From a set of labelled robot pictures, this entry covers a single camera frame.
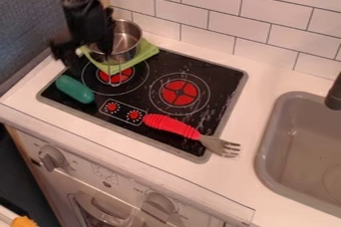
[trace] gray wall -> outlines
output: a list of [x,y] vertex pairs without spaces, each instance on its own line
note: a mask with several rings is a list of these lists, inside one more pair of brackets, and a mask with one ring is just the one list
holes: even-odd
[[0,0],[0,85],[46,49],[63,26],[58,0]]

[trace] metal sink basin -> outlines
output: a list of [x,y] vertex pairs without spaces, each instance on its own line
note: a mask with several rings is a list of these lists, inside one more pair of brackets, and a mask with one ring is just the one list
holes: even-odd
[[341,217],[341,112],[306,93],[281,96],[255,159],[272,191]]

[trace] oven handle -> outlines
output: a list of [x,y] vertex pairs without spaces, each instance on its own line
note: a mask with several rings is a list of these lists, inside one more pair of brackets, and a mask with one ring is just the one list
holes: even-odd
[[126,219],[122,219],[102,211],[94,205],[93,199],[93,196],[82,191],[79,191],[76,194],[76,201],[79,206],[95,219],[117,227],[129,226],[129,224],[132,222],[133,217],[131,215]]

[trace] yellow object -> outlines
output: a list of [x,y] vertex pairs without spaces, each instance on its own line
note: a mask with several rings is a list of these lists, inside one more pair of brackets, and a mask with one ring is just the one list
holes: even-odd
[[[81,47],[79,48],[79,50],[81,51],[81,53],[83,53],[88,59],[89,61],[91,61],[97,68],[99,68],[101,71],[103,71],[104,73],[108,72],[108,66],[99,62],[96,62],[92,57],[91,57],[91,53],[87,50],[86,47]],[[145,59],[154,56],[156,54],[159,53],[159,48],[153,44],[151,44],[150,42],[148,42],[145,38],[142,38],[140,41],[140,50],[137,53],[137,55],[132,58],[130,61],[127,61],[123,64],[121,64],[121,70],[125,70],[131,66],[134,66],[142,61],[144,61]],[[110,75],[114,75],[117,74],[120,69],[118,65],[112,65],[111,68],[111,73]]]
[[13,220],[11,227],[38,227],[38,225],[27,216],[20,216]]

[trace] silver pot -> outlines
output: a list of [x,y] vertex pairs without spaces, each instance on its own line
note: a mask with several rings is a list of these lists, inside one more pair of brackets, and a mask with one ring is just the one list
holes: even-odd
[[143,36],[140,26],[136,23],[124,19],[116,19],[115,22],[113,53],[108,58],[98,49],[96,43],[86,46],[94,60],[109,66],[134,58],[139,52],[139,43]]

